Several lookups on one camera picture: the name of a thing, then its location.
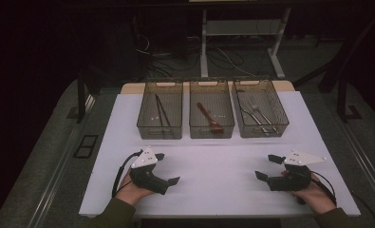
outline metal stand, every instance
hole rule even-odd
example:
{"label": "metal stand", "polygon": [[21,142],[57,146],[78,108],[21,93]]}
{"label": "metal stand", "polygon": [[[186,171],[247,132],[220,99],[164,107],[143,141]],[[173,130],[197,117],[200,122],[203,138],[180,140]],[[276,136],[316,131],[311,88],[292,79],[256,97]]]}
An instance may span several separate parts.
{"label": "metal stand", "polygon": [[[291,13],[291,8],[286,8],[285,11],[284,11],[284,14],[282,16],[281,22],[279,23],[279,27],[278,27],[278,29],[276,30],[276,33],[275,33],[276,34],[275,44],[273,45],[273,47],[270,47],[270,48],[267,49],[267,51],[270,55],[271,61],[272,61],[273,68],[275,70],[275,73],[276,73],[276,76],[278,77],[278,79],[284,79],[285,78],[284,71],[282,70],[282,67],[279,63],[279,60],[278,60],[278,57],[276,56],[276,54],[278,52],[279,46],[280,46],[282,38],[284,36],[285,27],[288,23],[288,18],[289,18],[290,13]],[[207,31],[208,31],[207,30],[207,10],[204,9],[202,11],[202,39],[201,39],[202,48],[201,48],[201,57],[200,57],[201,77],[208,77],[208,63],[207,63],[207,55],[206,55]],[[231,31],[231,33],[228,32],[228,34],[229,35],[238,35],[238,34],[235,34],[233,31]]]}
{"label": "metal stand", "polygon": [[346,123],[349,119],[361,119],[359,112],[354,106],[350,106],[349,109],[352,111],[351,114],[347,114],[346,102],[347,102],[347,77],[344,73],[347,68],[347,64],[352,58],[354,52],[358,46],[364,41],[368,32],[375,24],[375,14],[369,21],[365,23],[360,30],[354,32],[353,39],[347,40],[340,51],[334,57],[333,60],[326,63],[325,65],[317,68],[312,73],[305,77],[297,80],[293,83],[295,87],[302,85],[304,82],[320,75],[323,72],[327,72],[323,80],[319,85],[319,89],[322,92],[330,92],[332,88],[338,83],[338,101],[337,101],[337,112],[341,120]]}

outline cable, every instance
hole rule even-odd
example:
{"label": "cable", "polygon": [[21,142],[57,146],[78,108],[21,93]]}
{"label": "cable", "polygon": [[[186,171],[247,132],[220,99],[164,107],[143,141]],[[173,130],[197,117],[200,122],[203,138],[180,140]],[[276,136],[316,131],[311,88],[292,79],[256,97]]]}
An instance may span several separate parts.
{"label": "cable", "polygon": [[[219,47],[212,47],[212,48],[216,49],[217,52],[220,53],[220,51],[219,51],[220,48],[219,48]],[[208,59],[211,61],[211,63],[213,63],[215,66],[217,66],[217,67],[219,67],[219,68],[223,68],[223,69],[235,69],[234,66],[240,66],[240,65],[244,64],[244,59],[243,59],[240,55],[238,55],[237,53],[235,53],[235,52],[233,52],[233,51],[231,51],[231,50],[230,50],[230,52],[234,53],[234,55],[236,55],[239,59],[241,59],[241,63],[238,63],[238,64],[235,63],[235,62],[232,62],[232,63],[231,63],[231,59],[230,59],[230,58],[227,58],[227,59],[229,59],[229,61],[227,61],[227,60],[225,60],[225,58],[222,58],[222,59],[217,58],[217,57],[215,57],[214,55],[210,54],[209,52],[207,52],[207,56],[209,57]],[[225,66],[221,66],[221,65],[219,65],[219,64],[216,64],[216,63],[214,62],[213,59],[216,59],[216,60],[218,60],[219,62],[223,62],[223,63],[225,63],[225,64],[232,64],[233,67],[225,67]]]}
{"label": "cable", "polygon": [[251,75],[251,76],[255,76],[254,74],[251,74],[251,73],[249,73],[249,72],[247,72],[247,71],[245,71],[245,70],[243,70],[243,69],[241,69],[241,68],[239,68],[239,67],[237,67],[235,64],[234,64],[234,62],[225,54],[225,52],[223,52],[223,50],[221,50],[220,48],[216,48],[216,49],[218,49],[228,60],[229,60],[229,62],[236,68],[236,69],[238,69],[238,70],[240,70],[241,72],[243,72],[243,73],[247,73],[247,74],[249,74],[249,75]]}
{"label": "cable", "polygon": [[174,71],[186,71],[186,70],[189,70],[189,69],[194,68],[194,67],[197,65],[198,60],[199,60],[199,56],[200,56],[200,55],[198,55],[198,56],[196,57],[196,59],[194,60],[192,66],[189,66],[189,67],[187,67],[187,68],[181,68],[181,69],[179,69],[179,68],[173,68],[173,67],[171,67],[170,65],[167,65],[167,64],[165,64],[165,63],[163,63],[163,62],[161,62],[161,61],[156,61],[156,63],[158,63],[158,64],[162,64],[162,65],[166,66],[167,68],[169,68],[169,69],[171,69],[171,70],[174,70]]}
{"label": "cable", "polygon": [[125,186],[127,186],[127,185],[130,184],[131,182],[132,182],[132,180],[129,181],[129,182],[127,182],[125,185],[121,186],[121,187],[119,188],[119,190],[117,190],[117,192],[119,192],[120,190],[122,190]]}
{"label": "cable", "polygon": [[158,74],[162,75],[164,78],[172,78],[172,75],[173,75],[173,72],[168,72],[166,71],[165,69],[161,68],[161,67],[157,67],[157,66],[153,66],[151,65],[151,70],[153,70],[154,72],[157,72]]}
{"label": "cable", "polygon": [[127,165],[127,163],[133,158],[133,157],[136,157],[136,156],[139,156],[143,151],[141,150],[140,152],[136,152],[132,155],[130,155],[125,161],[124,163],[122,164],[122,166],[120,166],[119,168],[119,171],[117,172],[117,176],[114,180],[114,184],[113,184],[113,189],[112,189],[112,198],[114,198],[116,196],[116,193],[120,190],[117,189],[117,187],[119,186],[119,182],[120,182],[120,178],[122,177],[122,172],[124,171],[124,167]]}
{"label": "cable", "polygon": [[162,78],[171,78],[172,75],[169,74],[167,71],[165,71],[164,69],[161,69],[159,67],[155,67],[155,66],[149,66],[148,69],[152,70],[152,77],[151,78],[155,78],[155,73],[158,74],[160,77]]}
{"label": "cable", "polygon": [[163,63],[163,62],[161,62],[161,61],[153,61],[153,63],[152,63],[152,65],[154,64],[154,63],[157,63],[157,64],[161,64],[161,65],[163,65],[164,67],[159,67],[159,66],[154,66],[155,68],[166,68],[166,69],[170,69],[171,70],[171,72],[172,72],[172,74],[173,74],[173,68],[170,66],[170,65],[167,65],[167,64],[165,64],[165,63]]}
{"label": "cable", "polygon": [[323,175],[321,175],[317,172],[314,172],[314,171],[310,171],[310,172],[313,173],[313,174],[316,174],[317,176],[320,176],[320,178],[324,179],[329,184],[329,187],[331,187],[332,195],[334,195],[334,197],[335,197],[335,190],[332,187],[332,184]]}
{"label": "cable", "polygon": [[142,54],[152,55],[151,53],[140,50],[140,49],[136,49],[136,51],[139,52],[139,53],[142,53]]}
{"label": "cable", "polygon": [[234,64],[236,66],[241,66],[241,65],[244,64],[244,58],[241,55],[237,54],[237,52],[235,52],[234,50],[232,50],[229,45],[226,46],[226,49],[228,49],[232,54],[234,54],[235,56],[237,56],[238,59],[241,60],[240,63],[234,62]]}
{"label": "cable", "polygon": [[172,56],[173,53],[171,52],[165,52],[165,53],[159,53],[159,54],[153,54],[154,57],[161,57],[161,56]]}
{"label": "cable", "polygon": [[337,199],[335,198],[335,195],[333,195],[329,189],[322,183],[320,182],[319,180],[315,180],[315,179],[311,179],[312,182],[314,182],[315,184],[317,184],[317,186],[319,186],[321,189],[323,189],[323,191],[327,194],[327,196],[331,199],[331,201],[334,203],[334,205],[336,206],[337,205]]}
{"label": "cable", "polygon": [[366,209],[368,210],[368,212],[370,212],[370,215],[375,220],[375,213],[373,212],[373,210],[371,210],[371,207],[361,197],[359,197],[357,194],[355,194],[353,191],[350,191],[350,194],[353,197],[355,197],[358,201],[360,201],[366,207]]}
{"label": "cable", "polygon": [[138,36],[138,37],[140,36],[140,37],[145,38],[145,40],[146,40],[146,47],[145,47],[144,50],[147,50],[147,49],[149,48],[149,45],[150,45],[148,38],[147,38],[146,36],[143,36],[143,35],[137,35],[137,36]]}

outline dark background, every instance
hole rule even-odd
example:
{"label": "dark background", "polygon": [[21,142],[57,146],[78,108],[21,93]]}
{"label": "dark background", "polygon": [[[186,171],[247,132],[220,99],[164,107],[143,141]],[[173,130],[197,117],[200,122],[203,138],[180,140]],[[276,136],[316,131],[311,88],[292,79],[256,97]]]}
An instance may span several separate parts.
{"label": "dark background", "polygon": [[[361,1],[359,4],[351,10],[293,9],[286,35],[346,37],[356,27],[353,19],[362,20],[360,9],[364,6]],[[225,14],[244,15],[232,10]],[[105,86],[119,86],[143,78],[143,61],[134,51],[132,15],[123,12],[68,17],[56,1],[0,1],[0,208],[57,101],[80,73],[85,75],[92,93],[99,93]],[[167,44],[167,48],[182,54],[186,35],[199,36],[200,20],[196,11],[167,17],[145,12],[140,29],[159,46]],[[359,49],[359,55],[353,58],[352,65],[359,69],[353,67],[349,72],[358,75],[355,85],[364,89],[363,94],[375,108],[375,78],[369,80],[374,84],[364,84],[366,74],[375,77],[375,59],[365,56],[375,56],[375,29]]]}

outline table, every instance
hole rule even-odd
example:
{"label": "table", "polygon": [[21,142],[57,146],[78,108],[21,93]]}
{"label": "table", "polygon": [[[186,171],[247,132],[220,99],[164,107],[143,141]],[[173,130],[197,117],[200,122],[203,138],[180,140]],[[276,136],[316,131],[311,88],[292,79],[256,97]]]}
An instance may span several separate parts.
{"label": "table", "polygon": [[287,81],[275,82],[290,125],[280,138],[242,139],[238,126],[229,140],[192,140],[188,126],[188,93],[183,101],[181,140],[142,140],[136,123],[142,84],[125,85],[114,104],[102,146],[87,186],[80,214],[100,214],[111,196],[118,168],[123,161],[150,145],[165,158],[154,174],[162,179],[180,177],[166,194],[143,199],[135,218],[284,218],[312,215],[286,192],[272,192],[255,178],[255,170],[280,176],[284,166],[268,161],[268,154],[288,155],[292,149],[326,157],[327,162],[309,168],[324,175],[334,186],[338,205],[350,216],[360,215],[333,162],[301,94]]}

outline black wire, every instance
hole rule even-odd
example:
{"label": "black wire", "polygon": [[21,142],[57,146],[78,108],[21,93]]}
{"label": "black wire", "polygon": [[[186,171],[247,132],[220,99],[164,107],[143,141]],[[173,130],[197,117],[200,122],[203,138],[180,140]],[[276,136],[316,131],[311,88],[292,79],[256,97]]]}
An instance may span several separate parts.
{"label": "black wire", "polygon": [[332,187],[332,184],[323,175],[321,175],[317,172],[314,172],[314,171],[310,171],[310,172],[313,173],[313,174],[316,174],[316,175],[320,176],[322,179],[324,179],[329,184],[329,187],[331,187],[332,195],[335,197],[335,190]]}
{"label": "black wire", "polygon": [[155,76],[155,73],[159,74],[162,78],[167,78],[167,77],[172,77],[172,75],[167,72],[166,70],[160,68],[160,67],[157,67],[157,66],[148,66],[147,67],[148,69],[152,70],[152,72],[154,73],[154,76]]}
{"label": "black wire", "polygon": [[167,64],[165,64],[165,63],[163,63],[163,62],[161,62],[161,61],[156,61],[156,63],[162,64],[162,65],[166,66],[167,68],[169,68],[169,69],[171,69],[171,70],[174,70],[174,71],[186,71],[186,70],[189,70],[189,69],[194,68],[194,67],[197,65],[198,60],[199,60],[199,56],[200,56],[200,55],[198,55],[198,56],[196,57],[196,59],[194,60],[194,63],[193,63],[192,66],[189,66],[189,67],[187,67],[187,68],[182,68],[182,69],[173,68],[173,67],[171,67],[170,65],[167,65]]}
{"label": "black wire", "polygon": [[355,194],[353,191],[350,191],[350,194],[353,197],[355,197],[358,201],[360,201],[366,207],[366,209],[370,212],[371,216],[375,220],[375,213],[373,212],[373,210],[371,210],[370,206],[361,197],[359,197],[357,194]]}
{"label": "black wire", "polygon": [[170,70],[172,70],[172,71],[174,70],[170,65],[167,65],[167,64],[165,64],[165,63],[163,63],[163,62],[161,62],[161,61],[156,60],[155,63],[161,64],[161,65],[164,65],[165,68],[168,68],[168,69],[170,69]]}
{"label": "black wire", "polygon": [[311,179],[311,181],[317,184],[317,186],[319,186],[327,194],[327,196],[331,199],[335,206],[337,205],[337,199],[322,182],[315,179]]}
{"label": "black wire", "polygon": [[153,73],[153,75],[152,75],[153,78],[157,78],[157,77],[160,77],[160,78],[167,78],[167,77],[168,77],[167,75],[165,75],[165,74],[159,72],[159,71],[156,70],[156,69],[153,69],[153,70],[152,70],[152,73]]}
{"label": "black wire", "polygon": [[116,196],[116,193],[118,192],[117,187],[119,186],[120,178],[122,177],[122,172],[124,171],[124,167],[127,165],[127,163],[135,156],[139,156],[142,153],[142,150],[140,152],[136,152],[132,155],[130,155],[120,166],[119,171],[117,172],[117,176],[114,179],[113,189],[112,189],[112,198]]}
{"label": "black wire", "polygon": [[165,77],[171,78],[173,76],[173,70],[172,69],[170,69],[171,71],[168,72],[168,71],[166,71],[166,69],[164,67],[152,66],[152,68],[157,72],[159,72],[159,71],[163,72],[163,75],[166,75]]}
{"label": "black wire", "polygon": [[229,61],[225,61],[225,60],[223,60],[223,59],[219,59],[219,58],[215,57],[214,55],[212,55],[212,54],[210,54],[210,53],[208,53],[208,52],[207,52],[207,58],[208,58],[208,60],[209,60],[213,65],[215,65],[216,67],[223,68],[223,69],[235,69],[234,66],[232,66],[232,67],[224,67],[224,66],[221,66],[221,65],[215,63],[215,62],[214,62],[214,59],[216,59],[216,60],[218,60],[218,61],[220,61],[220,62],[227,63],[227,64],[229,64],[229,65],[231,64]]}
{"label": "black wire", "polygon": [[229,55],[226,55],[226,52],[225,52],[224,50],[222,50],[220,47],[213,46],[213,47],[209,47],[209,48],[213,48],[213,49],[215,49],[215,50],[216,50],[216,53],[217,53],[219,56],[222,57],[221,59],[217,58],[218,60],[222,60],[223,62],[225,62],[225,63],[227,63],[227,64],[229,64],[229,65],[234,66],[234,68],[235,68],[235,66],[240,66],[240,65],[243,65],[243,64],[244,64],[244,58],[243,58],[241,55],[237,54],[237,52],[231,50],[231,49],[229,48],[229,46],[225,46],[225,48],[228,49],[228,51],[230,51],[232,54],[234,54],[235,56],[237,56],[237,58],[240,59],[240,63],[236,63],[235,60],[233,60],[232,58],[230,58]]}
{"label": "black wire", "polygon": [[127,182],[125,185],[121,186],[121,187],[119,188],[119,190],[117,190],[117,192],[119,192],[120,190],[122,190],[125,186],[127,186],[127,185],[130,184],[131,182],[132,182],[132,180],[129,181],[129,182]]}

